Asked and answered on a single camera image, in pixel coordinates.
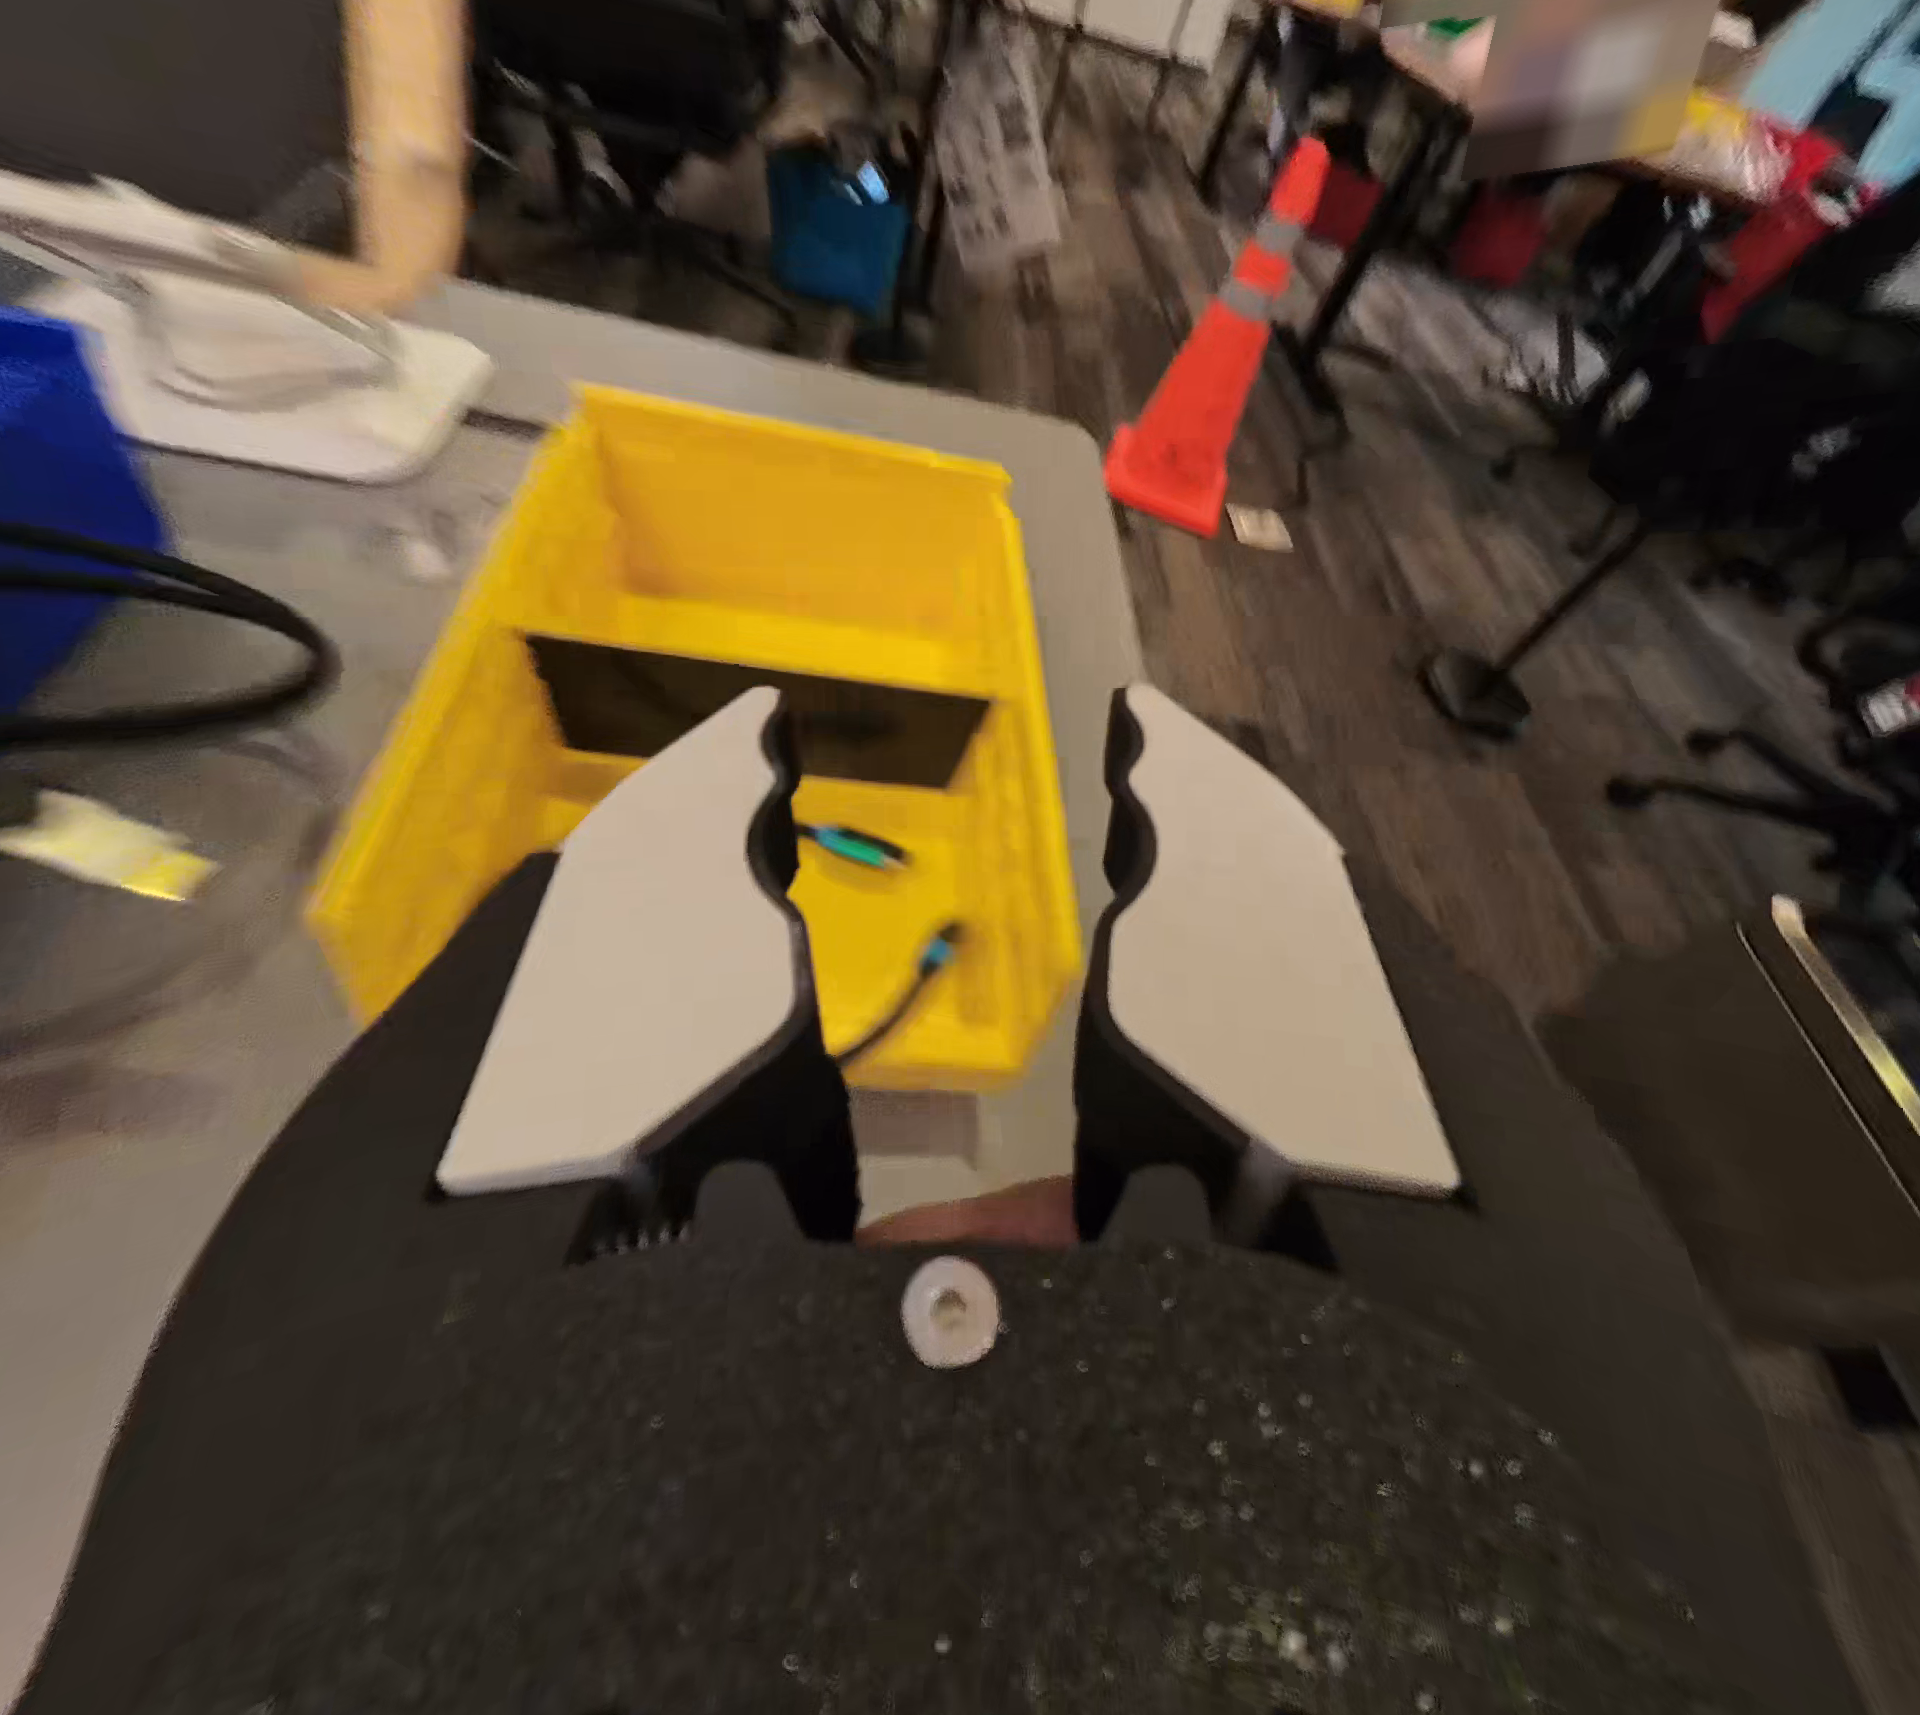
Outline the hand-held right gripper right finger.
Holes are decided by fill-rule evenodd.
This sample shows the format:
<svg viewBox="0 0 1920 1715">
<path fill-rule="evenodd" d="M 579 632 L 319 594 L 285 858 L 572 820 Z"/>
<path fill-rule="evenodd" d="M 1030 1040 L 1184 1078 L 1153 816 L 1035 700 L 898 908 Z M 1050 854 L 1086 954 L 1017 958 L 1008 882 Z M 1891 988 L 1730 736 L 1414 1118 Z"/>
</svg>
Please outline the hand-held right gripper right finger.
<svg viewBox="0 0 1920 1715">
<path fill-rule="evenodd" d="M 1341 844 L 1157 688 L 1112 694 L 1107 904 L 1071 1044 L 1076 1236 L 1168 1174 L 1203 1240 L 1270 1248 L 1303 1188 L 1458 1202 L 1463 1172 Z"/>
</svg>

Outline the black pole stand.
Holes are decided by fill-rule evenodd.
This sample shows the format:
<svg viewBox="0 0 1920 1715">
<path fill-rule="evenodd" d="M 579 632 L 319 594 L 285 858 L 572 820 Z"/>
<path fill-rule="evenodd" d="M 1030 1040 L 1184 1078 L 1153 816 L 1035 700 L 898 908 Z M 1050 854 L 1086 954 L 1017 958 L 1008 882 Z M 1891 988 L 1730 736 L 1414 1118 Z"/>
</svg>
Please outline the black pole stand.
<svg viewBox="0 0 1920 1715">
<path fill-rule="evenodd" d="M 1532 706 L 1519 684 L 1521 664 L 1558 634 L 1601 586 L 1641 550 L 1652 534 L 1648 518 L 1633 518 L 1500 650 L 1439 648 L 1417 664 L 1416 686 L 1438 718 L 1486 742 L 1510 742 L 1524 732 Z"/>
</svg>

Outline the blue plastic bin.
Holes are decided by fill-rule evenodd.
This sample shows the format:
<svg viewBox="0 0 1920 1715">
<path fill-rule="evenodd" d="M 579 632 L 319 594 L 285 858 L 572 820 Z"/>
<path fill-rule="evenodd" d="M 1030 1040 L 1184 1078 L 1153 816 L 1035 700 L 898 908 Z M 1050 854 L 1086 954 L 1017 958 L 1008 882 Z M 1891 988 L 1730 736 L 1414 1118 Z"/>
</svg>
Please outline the blue plastic bin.
<svg viewBox="0 0 1920 1715">
<path fill-rule="evenodd" d="M 2 311 L 2 520 L 163 552 L 170 534 L 140 454 L 111 420 L 59 321 Z M 12 712 L 108 616 L 102 596 L 2 596 L 2 708 Z"/>
</svg>

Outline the grey desk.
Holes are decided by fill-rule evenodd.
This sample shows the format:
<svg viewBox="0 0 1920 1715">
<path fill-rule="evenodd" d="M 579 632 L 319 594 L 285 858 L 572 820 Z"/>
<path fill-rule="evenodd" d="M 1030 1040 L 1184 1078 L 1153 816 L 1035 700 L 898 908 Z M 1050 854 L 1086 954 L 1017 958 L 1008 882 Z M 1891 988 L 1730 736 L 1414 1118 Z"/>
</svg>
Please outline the grey desk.
<svg viewBox="0 0 1920 1715">
<path fill-rule="evenodd" d="M 1079 926 L 1106 900 L 1109 696 L 1142 676 L 1092 432 L 962 389 L 889 385 L 713 337 L 444 285 L 422 327 L 491 359 L 466 428 L 420 478 L 341 486 L 162 454 L 189 556 L 329 632 L 344 676 L 287 738 L 319 802 L 347 798 L 572 385 L 606 385 L 993 462 L 1012 482 L 1042 650 Z M 351 1030 L 297 914 L 91 1048 L 4 1072 L 4 1710 L 34 1672 L 111 1438 L 183 1276 Z"/>
</svg>

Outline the black divider panel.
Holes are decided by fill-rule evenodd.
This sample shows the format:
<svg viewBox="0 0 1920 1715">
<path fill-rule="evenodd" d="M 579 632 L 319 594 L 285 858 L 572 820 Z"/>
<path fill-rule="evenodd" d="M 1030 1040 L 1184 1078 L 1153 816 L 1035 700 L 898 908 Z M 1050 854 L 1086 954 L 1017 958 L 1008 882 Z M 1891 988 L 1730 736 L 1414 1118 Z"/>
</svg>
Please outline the black divider panel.
<svg viewBox="0 0 1920 1715">
<path fill-rule="evenodd" d="M 521 638 L 566 748 L 649 760 L 742 694 L 779 694 L 795 768 L 831 782 L 948 790 L 988 698 L 776 672 L 530 632 Z"/>
</svg>

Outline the red plastic bin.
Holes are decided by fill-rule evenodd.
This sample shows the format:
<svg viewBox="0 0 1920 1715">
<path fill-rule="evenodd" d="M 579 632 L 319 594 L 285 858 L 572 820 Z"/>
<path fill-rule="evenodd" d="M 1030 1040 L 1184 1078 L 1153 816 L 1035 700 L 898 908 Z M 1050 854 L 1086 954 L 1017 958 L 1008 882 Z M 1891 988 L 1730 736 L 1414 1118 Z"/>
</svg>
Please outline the red plastic bin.
<svg viewBox="0 0 1920 1715">
<path fill-rule="evenodd" d="M 1816 131 L 1787 137 L 1786 173 L 1773 199 L 1716 245 L 1698 311 L 1698 333 L 1716 345 L 1764 289 L 1856 213 L 1854 165 Z"/>
<path fill-rule="evenodd" d="M 1519 289 L 1542 253 L 1545 227 L 1542 193 L 1507 185 L 1479 187 L 1452 235 L 1452 279 L 1470 289 Z"/>
</svg>

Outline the pictogram sign sheet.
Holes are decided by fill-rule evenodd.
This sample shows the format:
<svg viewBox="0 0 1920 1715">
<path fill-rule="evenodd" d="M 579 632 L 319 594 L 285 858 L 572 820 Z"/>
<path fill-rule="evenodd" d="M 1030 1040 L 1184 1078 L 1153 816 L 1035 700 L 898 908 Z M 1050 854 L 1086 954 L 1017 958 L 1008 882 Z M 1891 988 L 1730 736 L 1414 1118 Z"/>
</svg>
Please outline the pictogram sign sheet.
<svg viewBox="0 0 1920 1715">
<path fill-rule="evenodd" d="M 973 47 L 943 99 L 936 169 L 962 273 L 984 281 L 1061 241 L 1035 77 L 1019 49 Z"/>
</svg>

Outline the orange traffic cone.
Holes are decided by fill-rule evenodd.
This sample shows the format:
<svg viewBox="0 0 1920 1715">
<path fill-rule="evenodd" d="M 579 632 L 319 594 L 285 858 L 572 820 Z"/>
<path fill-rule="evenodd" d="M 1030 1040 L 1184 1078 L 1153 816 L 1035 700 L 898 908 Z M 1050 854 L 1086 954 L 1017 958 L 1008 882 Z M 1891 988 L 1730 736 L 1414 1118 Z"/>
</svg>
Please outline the orange traffic cone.
<svg viewBox="0 0 1920 1715">
<path fill-rule="evenodd" d="M 1102 480 L 1115 504 L 1186 534 L 1217 534 L 1236 432 L 1326 189 L 1326 151 L 1318 139 L 1292 147 L 1220 291 L 1145 407 L 1112 436 Z"/>
</svg>

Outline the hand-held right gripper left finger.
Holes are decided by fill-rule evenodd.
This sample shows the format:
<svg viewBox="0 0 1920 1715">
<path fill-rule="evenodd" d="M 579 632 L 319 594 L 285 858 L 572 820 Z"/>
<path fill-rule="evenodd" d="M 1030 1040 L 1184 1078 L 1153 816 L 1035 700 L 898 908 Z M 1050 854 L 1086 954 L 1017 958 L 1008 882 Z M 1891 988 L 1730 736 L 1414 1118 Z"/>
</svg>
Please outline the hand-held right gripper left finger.
<svg viewBox="0 0 1920 1715">
<path fill-rule="evenodd" d="M 784 706 L 745 690 L 559 842 L 435 1168 L 444 1198 L 581 1186 L 579 1244 L 673 1244 L 739 1178 L 776 1234 L 853 1238 L 850 1090 L 792 898 Z"/>
</svg>

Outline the yellow plastic bin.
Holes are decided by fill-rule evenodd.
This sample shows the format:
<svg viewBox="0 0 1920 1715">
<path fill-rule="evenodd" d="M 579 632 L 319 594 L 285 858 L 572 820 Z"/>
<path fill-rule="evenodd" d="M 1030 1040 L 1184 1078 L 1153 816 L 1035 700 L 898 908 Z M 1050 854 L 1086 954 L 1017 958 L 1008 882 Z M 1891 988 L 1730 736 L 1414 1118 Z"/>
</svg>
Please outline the yellow plastic bin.
<svg viewBox="0 0 1920 1715">
<path fill-rule="evenodd" d="M 992 462 L 584 387 L 468 578 L 307 906 L 349 1014 L 392 1006 L 515 864 L 643 760 L 564 746 L 521 638 L 980 696 L 948 790 L 799 774 L 792 896 L 871 1090 L 1023 1078 L 1083 958 L 1012 482 Z"/>
</svg>

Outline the wooden table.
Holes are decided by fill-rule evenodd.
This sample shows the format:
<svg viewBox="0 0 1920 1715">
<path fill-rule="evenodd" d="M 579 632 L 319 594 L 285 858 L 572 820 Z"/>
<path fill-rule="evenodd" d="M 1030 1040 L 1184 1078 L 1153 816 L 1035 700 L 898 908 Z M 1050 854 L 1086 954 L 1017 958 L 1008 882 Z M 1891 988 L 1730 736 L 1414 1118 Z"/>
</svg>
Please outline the wooden table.
<svg viewBox="0 0 1920 1715">
<path fill-rule="evenodd" d="M 1494 29 L 1489 23 L 1478 23 L 1448 41 L 1429 35 L 1426 27 L 1387 29 L 1379 23 L 1374 0 L 1260 0 L 1260 9 L 1267 23 L 1287 19 L 1292 27 L 1326 33 L 1314 57 L 1315 81 L 1326 75 L 1332 55 L 1345 41 L 1365 39 L 1363 51 L 1409 99 L 1409 143 L 1400 169 L 1379 185 L 1352 241 L 1341 243 L 1341 261 L 1307 323 L 1278 325 L 1270 335 L 1267 363 L 1285 365 L 1318 420 L 1344 440 L 1345 409 L 1328 373 L 1328 361 L 1344 357 L 1378 371 L 1389 371 L 1392 361 L 1371 347 L 1341 341 L 1339 327 L 1379 255 L 1404 233 L 1436 181 L 1472 141 Z M 1641 151 L 1592 163 L 1586 165 L 1586 173 L 1617 185 L 1641 183 L 1671 199 L 1686 199 L 1693 207 L 1760 213 L 1784 185 L 1782 161 L 1764 157 L 1754 169 L 1740 167 L 1741 137 L 1731 131 L 1716 141 L 1710 129 L 1693 125 L 1692 113 L 1692 109 L 1683 111 L 1678 141 L 1666 151 Z"/>
</svg>

